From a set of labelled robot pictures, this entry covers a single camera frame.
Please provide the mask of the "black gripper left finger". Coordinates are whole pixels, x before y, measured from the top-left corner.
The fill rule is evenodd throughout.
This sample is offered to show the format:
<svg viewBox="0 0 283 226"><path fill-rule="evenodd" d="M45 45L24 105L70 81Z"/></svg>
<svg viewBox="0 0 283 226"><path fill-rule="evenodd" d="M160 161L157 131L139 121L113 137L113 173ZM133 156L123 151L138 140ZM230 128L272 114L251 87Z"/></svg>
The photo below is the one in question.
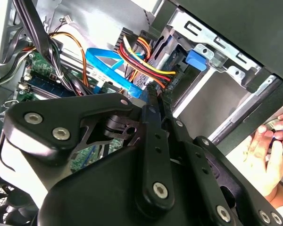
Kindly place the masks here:
<svg viewBox="0 0 283 226"><path fill-rule="evenodd" d="M10 145L32 159L21 165L25 172L33 171L32 187L15 185L30 194L39 210L49 191L71 176L61 179L54 170L67 166L77 151L119 137L125 141L122 148L157 146L169 153L169 133L162 126L158 96L151 86L142 107L118 93L15 104L6 112L2 136L2 150Z"/></svg>

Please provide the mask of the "person's left hand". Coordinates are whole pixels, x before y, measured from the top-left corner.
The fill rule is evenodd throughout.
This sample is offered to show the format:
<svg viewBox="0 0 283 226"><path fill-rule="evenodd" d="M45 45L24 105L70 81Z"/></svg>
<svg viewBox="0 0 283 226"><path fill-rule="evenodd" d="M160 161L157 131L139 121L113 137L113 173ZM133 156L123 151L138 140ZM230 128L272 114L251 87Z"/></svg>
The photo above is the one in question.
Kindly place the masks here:
<svg viewBox="0 0 283 226"><path fill-rule="evenodd" d="M283 145L272 141L274 133L261 125L254 136L247 137L246 178L267 197L283 177Z"/></svg>

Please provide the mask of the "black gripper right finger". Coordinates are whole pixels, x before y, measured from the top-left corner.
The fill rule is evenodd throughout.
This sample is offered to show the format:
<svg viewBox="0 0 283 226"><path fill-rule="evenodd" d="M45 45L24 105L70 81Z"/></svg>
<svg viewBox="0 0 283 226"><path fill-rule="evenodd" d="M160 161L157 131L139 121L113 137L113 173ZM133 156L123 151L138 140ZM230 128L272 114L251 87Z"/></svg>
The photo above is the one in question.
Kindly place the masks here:
<svg viewBox="0 0 283 226"><path fill-rule="evenodd" d="M191 138L171 113L169 98L158 96L175 172L175 205L196 226L283 226L280 213L218 148L203 136Z"/></svg>

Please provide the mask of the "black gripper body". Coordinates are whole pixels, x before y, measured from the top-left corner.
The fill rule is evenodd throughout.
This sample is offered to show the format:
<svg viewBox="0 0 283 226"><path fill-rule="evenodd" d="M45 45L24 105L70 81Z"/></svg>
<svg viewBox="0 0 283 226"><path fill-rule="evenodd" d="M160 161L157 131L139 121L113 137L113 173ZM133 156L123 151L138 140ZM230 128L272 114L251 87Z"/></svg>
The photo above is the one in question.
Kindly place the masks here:
<svg viewBox="0 0 283 226"><path fill-rule="evenodd" d="M58 182L39 210L40 226L194 226L175 205L168 149L122 148Z"/></svg>

